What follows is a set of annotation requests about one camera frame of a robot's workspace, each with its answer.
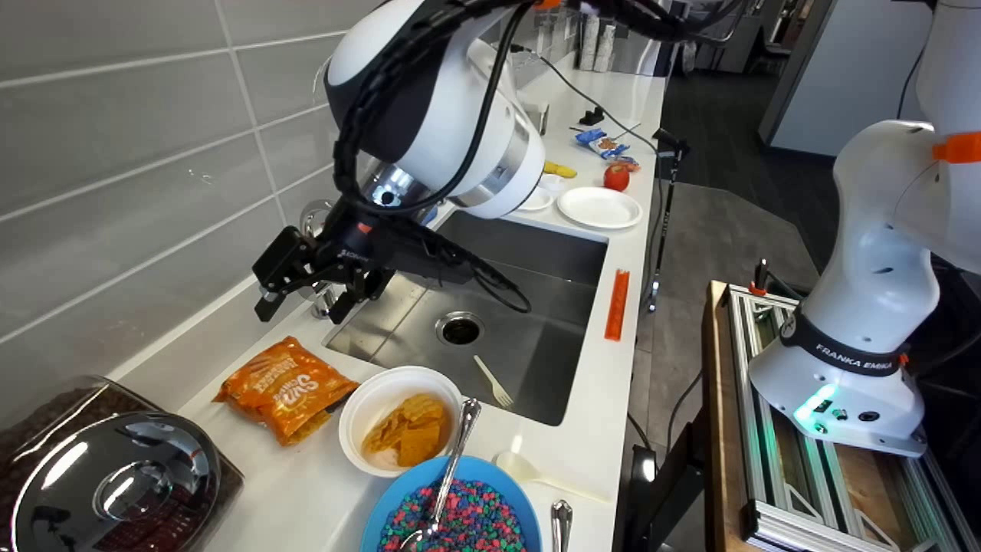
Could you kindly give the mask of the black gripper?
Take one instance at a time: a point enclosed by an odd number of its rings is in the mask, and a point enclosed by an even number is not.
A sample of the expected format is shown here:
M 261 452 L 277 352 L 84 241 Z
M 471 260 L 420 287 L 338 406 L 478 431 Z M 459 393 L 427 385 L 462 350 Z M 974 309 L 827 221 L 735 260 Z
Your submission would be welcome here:
M 378 302 L 395 274 L 436 277 L 440 246 L 439 233 L 409 217 L 316 199 L 303 210 L 303 229 L 284 226 L 250 263 L 261 287 L 254 316 L 268 323 L 311 271 L 316 292 L 341 287 L 327 304 L 327 319 L 341 325 L 357 304 Z

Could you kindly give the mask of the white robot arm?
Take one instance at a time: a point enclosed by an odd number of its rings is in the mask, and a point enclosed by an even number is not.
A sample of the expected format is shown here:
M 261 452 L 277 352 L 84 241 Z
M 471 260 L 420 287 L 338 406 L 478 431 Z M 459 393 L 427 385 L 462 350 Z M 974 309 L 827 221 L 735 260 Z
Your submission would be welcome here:
M 451 203 L 471 217 L 514 213 L 539 185 L 546 149 L 505 82 L 505 45 L 529 0 L 383 0 L 325 65 L 338 122 L 338 203 L 316 233 L 281 229 L 250 263 L 254 313 L 268 319 L 299 289 L 333 282 L 343 319 L 398 274 L 482 287 L 523 313 L 529 297 L 497 267 L 436 229 Z

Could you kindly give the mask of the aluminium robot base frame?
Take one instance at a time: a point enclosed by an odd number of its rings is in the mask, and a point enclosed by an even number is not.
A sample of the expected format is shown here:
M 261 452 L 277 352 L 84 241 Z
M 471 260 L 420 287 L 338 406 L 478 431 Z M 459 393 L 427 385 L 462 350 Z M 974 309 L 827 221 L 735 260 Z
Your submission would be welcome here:
M 981 552 L 939 460 L 801 436 L 748 381 L 792 302 L 704 297 L 708 518 L 721 552 Z

